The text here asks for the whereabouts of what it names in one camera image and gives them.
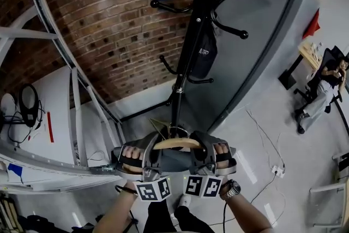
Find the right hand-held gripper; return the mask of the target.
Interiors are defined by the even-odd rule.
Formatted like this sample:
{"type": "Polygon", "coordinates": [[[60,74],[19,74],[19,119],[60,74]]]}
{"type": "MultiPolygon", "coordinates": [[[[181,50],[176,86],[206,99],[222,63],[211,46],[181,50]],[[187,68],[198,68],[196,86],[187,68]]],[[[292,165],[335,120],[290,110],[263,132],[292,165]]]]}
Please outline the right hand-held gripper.
{"type": "Polygon", "coordinates": [[[237,162],[233,158],[236,149],[228,143],[204,132],[192,132],[190,138],[197,141],[199,147],[190,149],[194,173],[183,178],[183,194],[198,198],[215,198],[219,195],[224,177],[236,172],[237,162]],[[228,147],[228,166],[216,167],[214,144],[226,144],[228,147]]]}

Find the grey garment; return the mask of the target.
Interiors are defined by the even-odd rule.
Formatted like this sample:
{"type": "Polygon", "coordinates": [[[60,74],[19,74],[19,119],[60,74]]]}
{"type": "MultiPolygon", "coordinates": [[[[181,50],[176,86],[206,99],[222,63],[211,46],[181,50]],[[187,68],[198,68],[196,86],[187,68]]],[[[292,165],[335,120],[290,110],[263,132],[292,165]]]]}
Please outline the grey garment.
{"type": "Polygon", "coordinates": [[[183,172],[192,168],[191,153],[165,149],[161,152],[160,170],[162,172],[183,172]]]}

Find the wooden hanger with metal hook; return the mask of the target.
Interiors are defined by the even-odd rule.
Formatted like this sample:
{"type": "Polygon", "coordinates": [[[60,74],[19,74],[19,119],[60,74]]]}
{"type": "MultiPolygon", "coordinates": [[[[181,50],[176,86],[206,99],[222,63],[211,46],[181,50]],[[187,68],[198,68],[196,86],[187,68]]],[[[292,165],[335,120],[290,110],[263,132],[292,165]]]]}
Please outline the wooden hanger with metal hook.
{"type": "Polygon", "coordinates": [[[157,130],[154,134],[150,134],[150,136],[151,141],[155,141],[155,144],[151,145],[153,150],[165,150],[170,148],[203,149],[203,146],[197,140],[191,138],[165,138],[161,130],[157,130]]]}

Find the person's left forearm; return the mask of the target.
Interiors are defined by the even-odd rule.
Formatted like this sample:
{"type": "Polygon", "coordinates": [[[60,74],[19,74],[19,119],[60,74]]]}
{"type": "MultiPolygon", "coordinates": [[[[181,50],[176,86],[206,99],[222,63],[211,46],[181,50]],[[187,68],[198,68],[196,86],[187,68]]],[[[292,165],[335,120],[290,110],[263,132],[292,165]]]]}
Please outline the person's left forearm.
{"type": "Polygon", "coordinates": [[[121,191],[115,203],[97,223],[92,233],[123,233],[129,211],[136,199],[135,194],[121,191]]]}

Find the silver wristwatch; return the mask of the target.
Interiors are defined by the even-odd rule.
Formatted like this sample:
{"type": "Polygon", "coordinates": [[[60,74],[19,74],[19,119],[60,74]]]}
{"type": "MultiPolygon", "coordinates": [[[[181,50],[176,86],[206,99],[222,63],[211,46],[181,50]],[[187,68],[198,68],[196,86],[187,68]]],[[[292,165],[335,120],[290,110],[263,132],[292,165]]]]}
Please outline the silver wristwatch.
{"type": "Polygon", "coordinates": [[[233,196],[240,194],[241,187],[237,181],[228,180],[222,184],[219,190],[219,196],[222,200],[226,201],[233,196]]]}

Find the black wrist band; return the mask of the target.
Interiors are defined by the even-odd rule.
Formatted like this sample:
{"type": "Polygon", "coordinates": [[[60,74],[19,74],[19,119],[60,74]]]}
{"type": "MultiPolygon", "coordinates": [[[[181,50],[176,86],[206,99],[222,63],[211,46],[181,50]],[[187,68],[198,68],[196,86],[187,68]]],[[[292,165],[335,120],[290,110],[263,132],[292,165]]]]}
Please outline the black wrist band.
{"type": "Polygon", "coordinates": [[[122,187],[122,186],[115,185],[115,189],[119,193],[127,192],[127,193],[130,193],[130,194],[133,194],[133,195],[137,195],[137,191],[135,191],[133,189],[130,189],[128,187],[122,187]]]}

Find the person's white shoe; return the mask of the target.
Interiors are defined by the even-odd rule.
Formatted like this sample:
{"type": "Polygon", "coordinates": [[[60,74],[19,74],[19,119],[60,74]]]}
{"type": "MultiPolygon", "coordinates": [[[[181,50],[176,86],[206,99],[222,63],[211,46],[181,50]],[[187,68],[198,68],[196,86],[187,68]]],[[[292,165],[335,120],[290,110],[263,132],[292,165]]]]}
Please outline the person's white shoe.
{"type": "Polygon", "coordinates": [[[179,200],[179,203],[178,203],[178,208],[179,207],[187,207],[189,208],[190,206],[190,203],[191,203],[191,196],[190,195],[186,195],[186,194],[183,194],[181,197],[180,197],[180,200],[179,200]]]}

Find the person's black trousers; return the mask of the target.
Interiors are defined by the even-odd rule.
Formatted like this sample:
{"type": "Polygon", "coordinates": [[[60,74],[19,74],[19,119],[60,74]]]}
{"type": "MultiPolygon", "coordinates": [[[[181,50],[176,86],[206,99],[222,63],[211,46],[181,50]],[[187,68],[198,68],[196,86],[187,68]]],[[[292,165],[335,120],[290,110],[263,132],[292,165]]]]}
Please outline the person's black trousers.
{"type": "MultiPolygon", "coordinates": [[[[178,206],[174,211],[182,232],[215,233],[211,227],[195,217],[187,206],[178,206]]],[[[179,233],[172,223],[166,201],[151,202],[143,233],[179,233]]]]}

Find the dark grey cap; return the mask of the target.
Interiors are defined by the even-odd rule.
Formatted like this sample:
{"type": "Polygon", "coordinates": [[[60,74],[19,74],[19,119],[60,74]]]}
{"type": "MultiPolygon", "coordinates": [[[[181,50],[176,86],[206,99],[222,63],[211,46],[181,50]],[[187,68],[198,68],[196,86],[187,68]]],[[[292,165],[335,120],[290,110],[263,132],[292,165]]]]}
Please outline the dark grey cap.
{"type": "Polygon", "coordinates": [[[217,54],[215,35],[207,32],[203,36],[190,75],[197,79],[204,79],[208,75],[217,54]]]}

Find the silver refrigerator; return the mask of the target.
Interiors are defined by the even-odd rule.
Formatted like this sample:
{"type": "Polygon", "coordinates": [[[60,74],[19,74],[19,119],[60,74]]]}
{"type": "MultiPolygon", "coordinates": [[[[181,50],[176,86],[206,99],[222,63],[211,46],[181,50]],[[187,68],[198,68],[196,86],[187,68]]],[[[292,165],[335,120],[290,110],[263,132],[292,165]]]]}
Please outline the silver refrigerator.
{"type": "Polygon", "coordinates": [[[248,38],[217,31],[213,83],[187,84],[180,121],[189,130],[213,132],[230,113],[257,100],[298,53],[319,0],[226,0],[218,20],[248,38]]]}

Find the black coat rack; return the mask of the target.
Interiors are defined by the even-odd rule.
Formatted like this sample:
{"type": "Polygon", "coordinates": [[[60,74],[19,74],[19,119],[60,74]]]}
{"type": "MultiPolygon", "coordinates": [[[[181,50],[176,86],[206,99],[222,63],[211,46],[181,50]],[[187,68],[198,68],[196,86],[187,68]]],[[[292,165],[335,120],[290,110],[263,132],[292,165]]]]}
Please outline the black coat rack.
{"type": "Polygon", "coordinates": [[[177,9],[156,0],[152,0],[151,2],[153,8],[160,8],[177,14],[189,10],[192,11],[177,69],[173,70],[163,55],[159,57],[166,69],[177,77],[172,87],[172,93],[166,102],[166,105],[171,107],[171,122],[167,129],[169,138],[175,138],[178,135],[178,129],[180,129],[179,115],[185,82],[188,81],[193,84],[213,82],[213,79],[192,80],[190,78],[194,60],[198,55],[199,46],[202,44],[207,31],[217,26],[219,29],[236,35],[241,39],[248,38],[247,31],[225,26],[218,21],[215,11],[224,1],[226,0],[193,0],[191,6],[183,9],[177,9]]]}

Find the blue cloth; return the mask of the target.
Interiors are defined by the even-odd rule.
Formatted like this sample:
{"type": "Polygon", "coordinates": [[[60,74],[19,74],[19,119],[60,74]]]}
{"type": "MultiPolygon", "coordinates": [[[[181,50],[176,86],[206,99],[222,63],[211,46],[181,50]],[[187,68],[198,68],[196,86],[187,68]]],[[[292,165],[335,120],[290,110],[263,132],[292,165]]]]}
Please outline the blue cloth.
{"type": "Polygon", "coordinates": [[[21,183],[23,183],[22,170],[23,168],[21,166],[18,166],[12,163],[8,165],[8,171],[12,171],[16,176],[18,176],[20,178],[21,183]]]}

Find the wooden desk with black leg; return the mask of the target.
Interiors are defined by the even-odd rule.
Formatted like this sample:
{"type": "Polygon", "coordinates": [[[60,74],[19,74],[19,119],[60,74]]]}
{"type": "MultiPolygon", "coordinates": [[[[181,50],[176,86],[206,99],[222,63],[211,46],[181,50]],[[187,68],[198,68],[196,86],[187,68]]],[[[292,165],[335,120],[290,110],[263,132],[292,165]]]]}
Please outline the wooden desk with black leg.
{"type": "Polygon", "coordinates": [[[314,43],[311,44],[304,41],[300,44],[298,51],[299,55],[296,60],[278,77],[278,80],[286,90],[289,90],[295,85],[296,80],[292,76],[292,73],[302,60],[305,60],[311,68],[311,74],[309,76],[313,76],[316,73],[322,62],[322,55],[318,54],[317,47],[314,43]]]}

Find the red triangular sticker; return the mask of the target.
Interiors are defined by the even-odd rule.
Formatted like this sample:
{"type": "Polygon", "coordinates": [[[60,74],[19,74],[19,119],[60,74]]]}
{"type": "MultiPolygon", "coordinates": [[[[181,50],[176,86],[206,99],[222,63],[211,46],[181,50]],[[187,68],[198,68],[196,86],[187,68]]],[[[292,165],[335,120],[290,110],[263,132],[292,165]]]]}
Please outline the red triangular sticker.
{"type": "Polygon", "coordinates": [[[320,10],[318,9],[314,17],[308,24],[307,28],[305,29],[302,39],[306,39],[309,36],[313,36],[315,32],[320,29],[320,26],[318,24],[319,15],[320,15],[320,10]]]}

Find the wooden triangle frame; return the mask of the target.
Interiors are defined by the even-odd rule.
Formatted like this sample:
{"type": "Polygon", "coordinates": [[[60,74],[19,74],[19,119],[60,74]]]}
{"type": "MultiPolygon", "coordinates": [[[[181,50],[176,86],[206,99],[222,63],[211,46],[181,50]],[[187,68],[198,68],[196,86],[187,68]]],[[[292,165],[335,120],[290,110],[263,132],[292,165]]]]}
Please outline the wooden triangle frame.
{"type": "Polygon", "coordinates": [[[157,120],[154,118],[149,119],[153,128],[160,134],[163,139],[169,139],[171,137],[171,124],[165,121],[157,120]]]}

